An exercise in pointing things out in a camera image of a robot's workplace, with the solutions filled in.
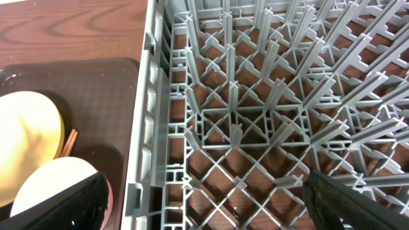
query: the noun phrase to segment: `gray plastic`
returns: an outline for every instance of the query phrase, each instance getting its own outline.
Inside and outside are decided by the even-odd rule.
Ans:
[[[401,54],[409,48],[409,16],[397,16],[405,12],[409,3],[405,0],[149,0],[146,14],[145,35],[141,56],[141,67],[135,102],[134,124],[127,169],[127,185],[123,207],[122,229],[150,229],[150,219],[161,214],[161,229],[201,229],[220,213],[235,229],[246,229],[260,213],[264,213],[273,224],[281,229],[294,229],[294,223],[307,212],[301,198],[290,189],[302,186],[305,174],[310,170],[323,170],[320,156],[325,155],[335,163],[327,171],[329,176],[376,200],[382,197],[391,203],[390,208],[400,214],[409,215],[409,174],[394,160],[398,146],[409,149],[409,64]],[[372,15],[374,19],[363,19],[360,15]],[[337,18],[331,23],[329,18]],[[272,27],[272,23],[281,23]],[[348,27],[353,22],[365,27],[354,35]],[[388,25],[400,27],[396,33],[388,31]],[[244,31],[236,26],[250,26]],[[218,29],[205,33],[205,29]],[[256,41],[251,34],[259,31]],[[176,48],[176,35],[185,35],[186,44]],[[343,36],[351,41],[348,48],[337,48],[337,39]],[[371,40],[382,36],[392,43],[373,45]],[[246,45],[254,53],[241,56],[240,45]],[[220,57],[205,57],[209,49],[222,52]],[[374,61],[363,62],[360,56],[366,49],[378,54]],[[262,67],[254,65],[257,55],[264,55]],[[226,62],[226,69],[221,68]],[[206,68],[201,73],[199,62]],[[402,76],[387,74],[389,64],[406,70]],[[365,74],[364,77],[345,76],[352,66]],[[283,68],[294,76],[271,79],[270,75]],[[241,71],[255,75],[258,81],[252,86],[237,80]],[[184,82],[174,82],[175,73],[185,72]],[[216,88],[205,84],[206,76],[215,72],[225,78]],[[271,88],[263,101],[256,90],[267,85]],[[196,88],[208,94],[201,104]],[[377,95],[379,87],[388,87],[384,95]],[[221,93],[228,88],[227,101]],[[169,119],[171,103],[184,100],[183,121]],[[222,107],[209,108],[212,101]],[[254,105],[245,105],[252,100]],[[325,114],[320,110],[332,109]],[[283,112],[292,111],[293,117]],[[255,120],[241,113],[259,112]],[[209,114],[224,114],[212,121]],[[313,131],[312,120],[324,127]],[[228,123],[228,131],[220,128]],[[247,143],[252,133],[264,142]],[[297,133],[300,140],[294,141]],[[212,134],[220,134],[222,142],[212,144]],[[170,142],[183,138],[183,163],[170,164]],[[373,144],[384,144],[386,150],[372,149]],[[296,157],[287,147],[302,147]],[[259,159],[249,149],[264,148]],[[271,149],[277,150],[293,162],[283,176],[273,177],[261,160]],[[225,150],[218,160],[208,151]],[[232,151],[237,151],[251,163],[244,176],[232,176],[221,162]],[[189,173],[192,155],[204,155],[211,168],[202,178]],[[352,157],[353,163],[347,160]],[[376,160],[371,170],[365,158]],[[215,202],[203,182],[218,169],[232,182],[234,187],[223,200]],[[253,169],[261,171],[275,187],[262,200],[248,191],[246,179]],[[347,174],[339,174],[343,169]],[[181,206],[169,204],[168,185],[183,189]],[[396,195],[386,194],[382,187],[403,187]],[[152,187],[162,187],[162,210],[152,211]],[[256,206],[245,220],[237,221],[232,213],[226,213],[222,205],[235,190],[240,190]],[[301,208],[289,222],[266,208],[267,202],[278,191],[287,194]],[[213,209],[201,223],[196,223],[189,213],[187,202],[193,194],[201,194]],[[180,222],[170,222],[167,211],[181,212]]]

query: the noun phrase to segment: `wooden stick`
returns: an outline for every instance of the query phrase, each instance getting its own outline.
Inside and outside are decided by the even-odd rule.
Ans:
[[[61,150],[61,153],[60,153],[58,156],[56,155],[55,158],[59,158],[59,157],[63,157],[63,156],[64,156],[64,153],[65,153],[65,151],[66,151],[66,149],[67,149],[67,147],[68,147],[68,144],[71,142],[71,139],[72,139],[72,136],[74,135],[74,133],[75,133],[75,129],[71,130],[71,133],[70,133],[70,135],[68,136],[68,139],[66,140],[66,143],[65,143],[65,145],[64,145],[63,150]]]
[[[75,140],[77,140],[77,136],[78,136],[78,131],[75,131],[75,133],[73,134],[71,138],[71,142],[68,144],[68,147],[62,157],[69,157],[71,155],[71,150],[74,147]]]

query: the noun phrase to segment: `yellow plate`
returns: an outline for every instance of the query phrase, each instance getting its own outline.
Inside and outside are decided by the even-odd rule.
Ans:
[[[25,180],[61,152],[64,124],[46,96],[16,92],[0,97],[0,207],[14,201]]]

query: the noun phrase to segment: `wooden table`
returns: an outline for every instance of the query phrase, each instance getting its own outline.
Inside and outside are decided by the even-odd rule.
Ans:
[[[0,5],[0,66],[139,60],[147,0],[28,0]]]

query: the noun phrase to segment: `dish rack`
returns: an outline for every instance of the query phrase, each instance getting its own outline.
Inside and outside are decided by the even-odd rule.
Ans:
[[[313,227],[313,169],[409,215],[408,10],[149,0],[121,228]]]

